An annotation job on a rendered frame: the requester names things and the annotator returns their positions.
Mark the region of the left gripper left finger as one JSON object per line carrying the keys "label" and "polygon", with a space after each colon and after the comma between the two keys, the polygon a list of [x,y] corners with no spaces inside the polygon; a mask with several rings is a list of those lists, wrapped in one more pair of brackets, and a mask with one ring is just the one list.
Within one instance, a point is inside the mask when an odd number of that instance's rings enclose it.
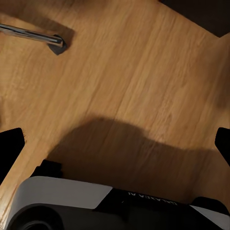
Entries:
{"label": "left gripper left finger", "polygon": [[20,127],[0,133],[0,185],[25,146]]}

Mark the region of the swivel chair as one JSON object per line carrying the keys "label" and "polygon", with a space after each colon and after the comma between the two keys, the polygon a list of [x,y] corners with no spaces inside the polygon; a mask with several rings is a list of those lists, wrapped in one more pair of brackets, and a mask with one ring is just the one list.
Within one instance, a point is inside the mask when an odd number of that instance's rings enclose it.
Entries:
{"label": "swivel chair", "polygon": [[48,47],[58,56],[66,50],[65,41],[56,34],[46,35],[38,32],[33,32],[28,29],[16,28],[14,26],[0,24],[0,35],[1,34],[20,36],[30,40],[41,41],[42,43],[47,44]]}

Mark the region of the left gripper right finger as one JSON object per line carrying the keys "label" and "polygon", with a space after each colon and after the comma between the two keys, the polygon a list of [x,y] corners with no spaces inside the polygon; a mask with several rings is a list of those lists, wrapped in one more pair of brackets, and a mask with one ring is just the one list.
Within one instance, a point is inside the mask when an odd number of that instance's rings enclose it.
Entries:
{"label": "left gripper right finger", "polygon": [[215,145],[230,166],[230,129],[218,128]]}

